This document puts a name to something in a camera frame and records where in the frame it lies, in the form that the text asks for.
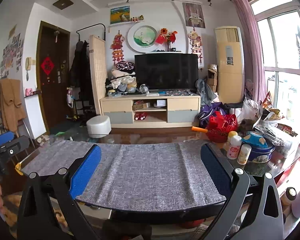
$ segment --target red diamond-shaped door decoration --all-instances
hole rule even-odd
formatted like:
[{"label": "red diamond-shaped door decoration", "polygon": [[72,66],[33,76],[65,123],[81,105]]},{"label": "red diamond-shaped door decoration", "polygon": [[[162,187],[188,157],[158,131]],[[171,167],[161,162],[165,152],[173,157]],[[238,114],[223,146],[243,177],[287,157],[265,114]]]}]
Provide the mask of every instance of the red diamond-shaped door decoration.
[{"label": "red diamond-shaped door decoration", "polygon": [[43,71],[49,76],[50,72],[54,68],[54,63],[52,62],[50,57],[46,57],[41,64],[41,68]]}]

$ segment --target white round frame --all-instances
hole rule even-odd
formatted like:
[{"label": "white round frame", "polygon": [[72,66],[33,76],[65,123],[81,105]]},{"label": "white round frame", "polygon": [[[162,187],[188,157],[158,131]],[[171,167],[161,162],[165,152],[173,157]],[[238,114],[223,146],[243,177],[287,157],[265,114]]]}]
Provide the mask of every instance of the white round frame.
[{"label": "white round frame", "polygon": [[153,51],[153,50],[155,50],[155,49],[157,49],[159,47],[158,43],[154,42],[149,47],[141,47],[138,44],[136,44],[135,41],[134,41],[134,39],[133,39],[133,36],[134,36],[135,32],[138,29],[143,28],[143,27],[148,27],[148,28],[153,29],[156,32],[155,38],[158,37],[160,31],[158,31],[159,29],[155,25],[153,25],[153,24],[151,24],[149,22],[139,22],[139,23],[134,24],[130,28],[130,30],[128,32],[128,43],[131,46],[131,48],[133,48],[137,52],[143,52],[143,53],[151,52],[151,51]]}]

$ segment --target vase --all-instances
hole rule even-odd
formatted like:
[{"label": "vase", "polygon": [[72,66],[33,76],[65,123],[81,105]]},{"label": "vase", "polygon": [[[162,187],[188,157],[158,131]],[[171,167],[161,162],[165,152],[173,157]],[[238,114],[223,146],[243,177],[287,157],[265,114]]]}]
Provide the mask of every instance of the vase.
[{"label": "vase", "polygon": [[167,41],[166,44],[166,51],[170,52],[171,51],[171,42]]}]

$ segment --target gray tablecloth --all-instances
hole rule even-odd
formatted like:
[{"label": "gray tablecloth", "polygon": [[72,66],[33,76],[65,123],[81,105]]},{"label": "gray tablecloth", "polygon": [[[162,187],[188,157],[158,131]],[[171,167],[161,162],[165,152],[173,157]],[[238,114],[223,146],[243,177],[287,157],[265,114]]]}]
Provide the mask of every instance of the gray tablecloth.
[{"label": "gray tablecloth", "polygon": [[[225,201],[200,158],[202,140],[143,145],[98,144],[102,157],[76,199],[129,211],[177,211]],[[84,156],[92,143],[56,141],[23,171],[54,174]]]}]

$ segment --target round ottoman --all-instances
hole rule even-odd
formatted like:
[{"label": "round ottoman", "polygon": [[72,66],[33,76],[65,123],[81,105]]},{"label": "round ottoman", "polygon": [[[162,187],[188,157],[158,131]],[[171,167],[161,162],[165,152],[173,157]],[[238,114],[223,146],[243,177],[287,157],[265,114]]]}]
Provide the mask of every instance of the round ottoman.
[{"label": "round ottoman", "polygon": [[110,118],[107,115],[92,117],[87,121],[87,128],[90,137],[104,137],[111,132]]}]

